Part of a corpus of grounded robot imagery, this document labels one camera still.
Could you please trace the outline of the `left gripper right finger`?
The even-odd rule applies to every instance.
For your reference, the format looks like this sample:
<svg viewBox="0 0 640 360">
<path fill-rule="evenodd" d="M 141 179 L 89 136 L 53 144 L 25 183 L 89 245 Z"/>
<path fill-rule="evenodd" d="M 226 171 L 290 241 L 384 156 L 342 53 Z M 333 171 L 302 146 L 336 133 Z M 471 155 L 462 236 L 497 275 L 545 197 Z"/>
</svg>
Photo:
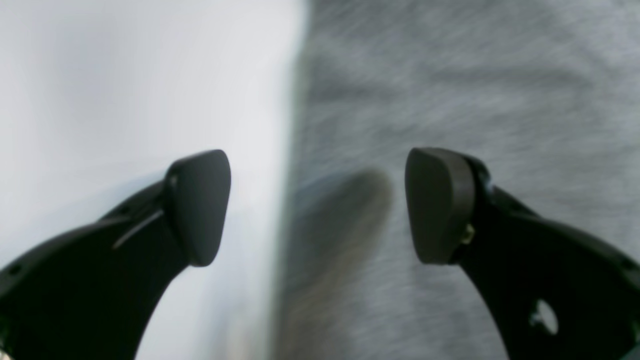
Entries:
<svg viewBox="0 0 640 360">
<path fill-rule="evenodd" d="M 412 148 L 405 194 L 423 264 L 457 265 L 510 360 L 637 360 L 639 264 L 494 186 L 479 159 Z"/>
</svg>

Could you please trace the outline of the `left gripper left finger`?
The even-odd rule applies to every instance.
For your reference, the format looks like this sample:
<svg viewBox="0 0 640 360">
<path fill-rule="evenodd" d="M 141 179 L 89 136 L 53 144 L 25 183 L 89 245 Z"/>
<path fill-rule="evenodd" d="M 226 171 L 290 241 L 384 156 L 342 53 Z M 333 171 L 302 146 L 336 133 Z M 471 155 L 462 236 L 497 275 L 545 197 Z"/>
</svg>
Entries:
<svg viewBox="0 0 640 360">
<path fill-rule="evenodd" d="M 1 271 L 1 352 L 12 360 L 133 360 L 170 283 L 217 256 L 231 190 L 220 149 Z"/>
</svg>

